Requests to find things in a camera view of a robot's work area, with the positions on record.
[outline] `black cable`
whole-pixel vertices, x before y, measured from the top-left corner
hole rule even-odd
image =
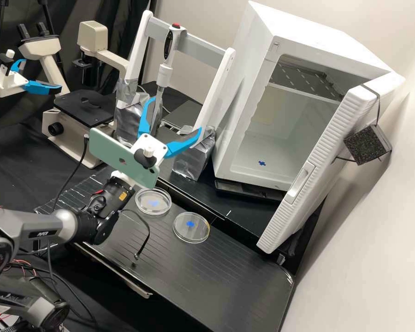
[[[149,228],[149,224],[146,222],[146,220],[144,220],[138,213],[137,211],[134,210],[130,210],[130,209],[123,209],[120,211],[120,213],[124,212],[124,211],[129,211],[129,212],[133,212],[137,215],[138,218],[140,218],[140,220],[142,221],[142,223],[146,226],[146,228],[148,229],[148,236],[146,236],[146,239],[143,241],[142,246],[140,247],[140,249],[137,251],[136,254],[134,254],[134,257],[136,260],[138,260],[138,257],[140,256],[140,254],[142,253],[144,247],[146,246],[146,243],[148,243],[149,240],[149,236],[151,235],[151,229]]]
[[[345,161],[352,161],[352,162],[356,162],[356,161],[355,161],[355,160],[353,160],[353,159],[347,159],[347,158],[338,157],[338,156],[336,156],[336,157],[335,157],[335,159],[341,159],[341,160],[345,160]]]
[[[53,243],[50,247],[55,248],[57,246],[58,246],[58,243]],[[30,255],[40,254],[42,251],[43,251],[43,254],[45,254],[46,250],[47,250],[47,247],[46,248],[41,248],[41,249],[38,249],[38,250],[33,250],[33,251],[26,251],[26,250],[23,250],[21,248],[18,248],[18,250],[23,251],[21,253],[18,253],[18,255],[20,255],[20,256],[30,256]]]
[[[68,179],[65,181],[65,183],[63,184],[63,186],[61,187],[59,193],[57,194],[57,196],[55,197],[54,200],[54,204],[52,206],[52,212],[55,211],[55,206],[57,205],[57,201],[60,198],[61,193],[63,192],[63,190],[65,190],[65,187],[68,185],[69,181],[72,179],[72,177],[74,176],[75,172],[78,170],[78,168],[80,167],[80,165],[83,162],[84,156],[86,155],[86,150],[88,148],[88,142],[89,142],[89,135],[85,134],[84,135],[84,148],[83,148],[83,153],[82,153],[82,157],[80,158],[80,161],[77,163],[77,166],[75,167],[74,171],[72,171],[71,175],[68,177]]]
[[[374,95],[376,95],[376,96],[377,96],[377,100],[378,100],[378,110],[377,110],[377,120],[376,120],[376,122],[375,122],[375,127],[376,127],[376,126],[378,125],[378,120],[379,120],[379,109],[381,108],[381,104],[380,104],[381,96],[379,95],[379,93],[378,93],[378,92],[376,92],[376,91],[372,90],[370,87],[368,87],[368,86],[366,86],[366,85],[364,85],[364,84],[361,84],[361,86],[362,86],[363,88],[365,88],[367,91],[370,91],[370,92],[372,92]]]
[[[50,274],[49,270],[45,270],[39,267],[34,267],[34,266],[29,266],[27,264],[21,264],[21,263],[9,263],[10,266],[12,267],[23,267],[27,270],[36,270],[38,272],[43,272],[43,273],[48,273]],[[90,311],[90,309],[88,308],[88,306],[83,302],[83,300],[77,295],[77,293],[71,288],[71,286],[69,286],[69,284],[67,283],[66,280],[64,280],[62,277],[60,277],[58,274],[52,272],[52,275],[54,277],[56,277],[58,280],[60,280],[68,289],[69,291],[73,294],[73,296],[80,302],[80,304],[83,306],[83,308],[85,308],[85,310],[88,312],[89,316],[91,317],[91,320],[93,321],[95,328],[97,331],[99,331],[99,326],[97,323],[97,320],[95,319],[95,316],[92,314],[92,312]],[[71,307],[71,311],[77,315],[77,317],[83,319],[83,320],[87,320],[86,318],[82,317],[79,313],[77,313],[72,307]]]
[[[49,30],[49,32],[52,35],[55,35],[54,32],[54,25],[52,24],[52,19],[51,19],[51,14],[49,13],[49,9],[47,7],[47,1],[38,1],[38,3],[42,6],[43,8],[43,12],[45,14],[45,18],[46,18],[46,23],[47,23],[47,28]],[[65,74],[65,70],[63,68],[63,61],[61,60],[60,57],[60,52],[57,52],[55,54],[55,62],[57,63],[58,68],[60,69],[61,75],[63,76],[65,82],[66,82],[66,74]]]

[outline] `black tabletop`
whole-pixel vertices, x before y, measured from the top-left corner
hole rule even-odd
[[[109,174],[107,168],[65,191],[58,207],[80,209]],[[36,211],[49,213],[52,206],[50,201]],[[206,241],[180,240],[172,224],[187,210],[174,197],[170,210],[160,216],[143,214],[134,199],[126,209],[131,211],[120,214],[104,243],[77,243],[79,249],[139,283],[136,291],[140,295],[147,297],[150,290],[151,297],[164,297],[211,331],[279,330],[294,289],[293,278],[285,269],[221,232],[216,228],[217,219],[212,220]],[[150,238],[136,260],[135,253],[148,234],[140,215],[150,226]]]

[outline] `petri dish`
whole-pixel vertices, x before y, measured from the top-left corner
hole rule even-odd
[[[148,215],[162,215],[169,211],[172,205],[171,196],[163,189],[141,189],[135,195],[138,209]]]
[[[201,243],[209,236],[210,226],[206,219],[194,212],[180,213],[172,224],[177,237],[188,243]]]

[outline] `robotic arm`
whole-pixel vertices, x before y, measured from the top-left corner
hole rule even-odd
[[[0,313],[18,315],[43,331],[58,327],[69,313],[68,303],[40,278],[2,275],[3,270],[24,241],[102,243],[133,194],[125,181],[111,177],[79,211],[59,209],[44,215],[0,208]]]

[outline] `blue tape marker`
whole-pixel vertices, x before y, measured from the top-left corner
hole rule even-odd
[[[158,201],[149,201],[149,205],[154,208],[158,205]]]

